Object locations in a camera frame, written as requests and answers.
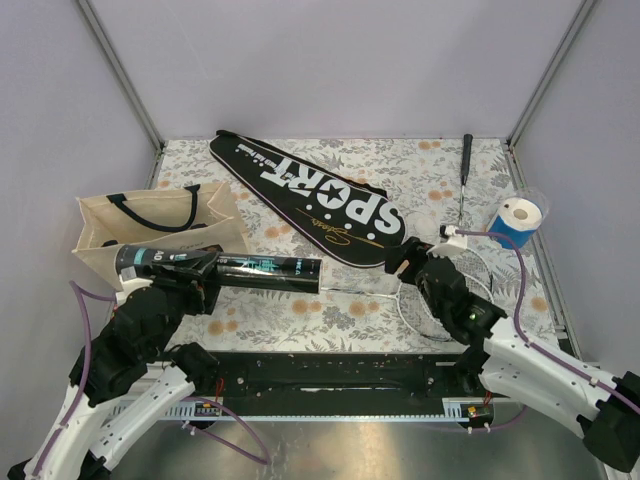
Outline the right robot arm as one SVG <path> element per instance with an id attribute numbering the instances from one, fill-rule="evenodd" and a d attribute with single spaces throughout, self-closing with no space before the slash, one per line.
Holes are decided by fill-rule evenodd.
<path id="1" fill-rule="evenodd" d="M 464 394 L 484 389 L 555 420 L 612 469 L 633 471 L 639 460 L 639 377 L 617 377 L 548 345 L 471 292 L 439 248 L 411 237 L 386 255 L 385 270 L 415 286 L 431 315 L 465 346 L 455 371 Z"/>

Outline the black sport racket cover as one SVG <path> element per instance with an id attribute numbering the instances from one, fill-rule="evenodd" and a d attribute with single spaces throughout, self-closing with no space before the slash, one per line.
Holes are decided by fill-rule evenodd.
<path id="1" fill-rule="evenodd" d="M 209 152 L 266 206 L 345 265 L 378 267 L 405 239 L 404 219 L 382 189 L 225 130 L 216 132 Z"/>

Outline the blue wrapped toilet paper roll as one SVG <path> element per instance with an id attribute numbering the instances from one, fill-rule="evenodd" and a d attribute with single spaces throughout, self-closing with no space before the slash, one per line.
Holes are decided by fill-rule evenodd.
<path id="1" fill-rule="evenodd" d="M 539 205 L 522 197 L 509 197 L 503 200 L 488 227 L 488 232 L 499 233 L 510 241 L 498 237 L 496 241 L 507 249 L 515 245 L 521 249 L 538 230 L 544 219 Z"/>

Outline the beige canvas tote bag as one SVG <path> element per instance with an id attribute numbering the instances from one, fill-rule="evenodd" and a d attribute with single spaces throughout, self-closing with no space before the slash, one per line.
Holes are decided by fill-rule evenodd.
<path id="1" fill-rule="evenodd" d="M 116 290 L 121 288 L 116 253 L 125 244 L 249 251 L 248 229 L 226 182 L 114 193 L 78 203 L 84 226 L 73 254 Z"/>

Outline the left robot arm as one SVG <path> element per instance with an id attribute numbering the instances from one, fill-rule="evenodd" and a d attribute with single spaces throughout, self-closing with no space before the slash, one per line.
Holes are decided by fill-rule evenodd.
<path id="1" fill-rule="evenodd" d="M 183 318 L 212 312 L 220 286 L 217 251 L 122 246 L 116 305 L 70 373 L 61 410 L 43 445 L 12 466 L 10 479 L 107 479 L 123 456 L 174 403 L 205 395 L 218 361 L 201 345 L 174 350 L 169 367 L 120 415 L 109 414 L 164 351 Z"/>

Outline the floral table mat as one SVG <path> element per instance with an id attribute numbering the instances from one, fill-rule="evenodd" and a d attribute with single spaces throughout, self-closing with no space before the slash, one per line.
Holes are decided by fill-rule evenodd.
<path id="1" fill-rule="evenodd" d="M 384 189 L 399 207 L 407 232 L 435 242 L 441 225 L 458 224 L 462 143 L 458 139 L 288 139 L 288 153 L 346 179 Z M 166 190 L 207 181 L 225 181 L 247 225 L 253 252 L 319 257 L 320 251 L 266 207 L 209 152 L 205 140 L 171 140 L 163 151 L 155 187 Z M 531 247 L 521 255 L 484 236 L 499 201 L 514 192 L 511 170 L 498 139 L 475 139 L 465 187 L 461 226 L 472 231 L 469 246 L 488 262 L 494 275 L 494 302 L 518 313 L 522 327 L 550 343 L 566 331 L 556 314 L 547 277 Z M 481 262 L 470 253 L 457 256 L 457 269 L 488 283 Z M 322 285 L 391 293 L 399 280 L 382 269 L 354 269 L 332 258 L 323 261 Z M 469 288 L 488 297 L 466 277 Z M 344 294 L 315 295 L 226 288 L 210 315 L 184 319 L 173 344 L 197 342 L 210 350 L 281 352 L 457 353 L 458 343 L 435 342 L 406 328 L 393 303 Z"/>

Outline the black shuttlecock tube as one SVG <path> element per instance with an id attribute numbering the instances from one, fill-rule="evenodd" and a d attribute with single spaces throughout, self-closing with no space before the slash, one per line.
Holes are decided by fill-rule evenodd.
<path id="1" fill-rule="evenodd" d="M 115 271 L 133 266 L 143 278 L 175 278 L 151 272 L 153 260 L 170 254 L 197 250 L 156 249 L 134 245 L 122 246 L 115 257 Z M 224 287 L 266 289 L 317 294 L 320 291 L 322 261 L 315 258 L 279 257 L 258 254 L 220 253 L 214 275 L 197 280 Z"/>

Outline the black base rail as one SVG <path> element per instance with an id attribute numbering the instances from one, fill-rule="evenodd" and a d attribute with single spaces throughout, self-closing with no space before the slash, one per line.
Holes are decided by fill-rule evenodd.
<path id="1" fill-rule="evenodd" d="M 477 376 L 454 354 L 217 352 L 212 382 L 198 394 L 223 399 L 322 399 L 330 402 L 423 399 L 482 402 Z"/>

